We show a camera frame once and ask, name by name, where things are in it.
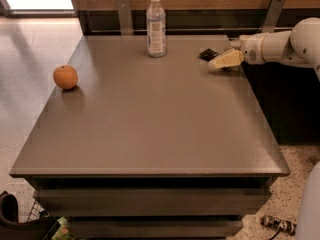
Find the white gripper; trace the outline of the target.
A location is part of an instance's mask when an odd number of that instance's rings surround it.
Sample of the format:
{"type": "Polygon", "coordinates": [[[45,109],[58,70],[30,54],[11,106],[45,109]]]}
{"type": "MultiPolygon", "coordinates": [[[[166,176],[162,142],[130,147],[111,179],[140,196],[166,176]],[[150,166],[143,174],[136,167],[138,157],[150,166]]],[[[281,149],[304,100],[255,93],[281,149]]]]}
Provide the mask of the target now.
{"type": "Polygon", "coordinates": [[[220,70],[228,67],[239,66],[243,61],[251,65],[264,64],[262,44],[266,34],[241,35],[240,50],[234,48],[218,55],[208,62],[210,70],[220,70]]]}

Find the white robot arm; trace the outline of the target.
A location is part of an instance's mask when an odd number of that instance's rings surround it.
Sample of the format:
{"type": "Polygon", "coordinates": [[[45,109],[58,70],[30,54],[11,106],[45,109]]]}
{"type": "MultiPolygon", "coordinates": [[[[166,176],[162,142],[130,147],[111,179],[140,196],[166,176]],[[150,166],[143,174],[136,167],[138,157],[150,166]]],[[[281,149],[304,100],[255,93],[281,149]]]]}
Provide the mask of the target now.
{"type": "MultiPolygon", "coordinates": [[[[215,56],[208,62],[211,70],[278,62],[312,68],[320,79],[320,19],[307,18],[292,30],[241,35],[240,47],[215,56]]],[[[311,170],[302,195],[295,240],[320,240],[320,162],[311,170]]]]}

